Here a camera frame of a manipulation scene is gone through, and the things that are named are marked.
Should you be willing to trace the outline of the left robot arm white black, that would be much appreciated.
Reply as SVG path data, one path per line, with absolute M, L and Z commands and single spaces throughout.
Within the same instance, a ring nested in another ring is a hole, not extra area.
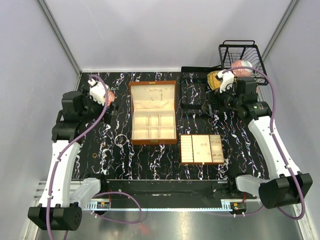
M 103 198 L 108 193 L 107 184 L 96 173 L 85 177 L 80 186 L 70 192 L 81 141 L 89 132 L 86 124 L 92 120 L 110 123 L 118 107 L 113 92 L 99 96 L 86 91 L 64 93 L 61 105 L 52 129 L 52 158 L 47 181 L 38 205 L 30 207 L 27 216 L 41 230 L 75 231 L 91 198 Z

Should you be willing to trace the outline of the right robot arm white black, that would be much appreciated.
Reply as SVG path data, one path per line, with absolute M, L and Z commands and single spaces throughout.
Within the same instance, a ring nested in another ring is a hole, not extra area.
M 208 74 L 210 90 L 202 105 L 208 112 L 233 110 L 245 120 L 257 141 L 269 171 L 268 179 L 249 174 L 233 178 L 227 185 L 228 195 L 239 198 L 244 193 L 260 198 L 267 209 L 301 206 L 306 210 L 305 197 L 313 184 L 309 173 L 302 173 L 294 163 L 278 133 L 275 108 L 258 100 L 257 83 L 252 77 L 218 77 Z

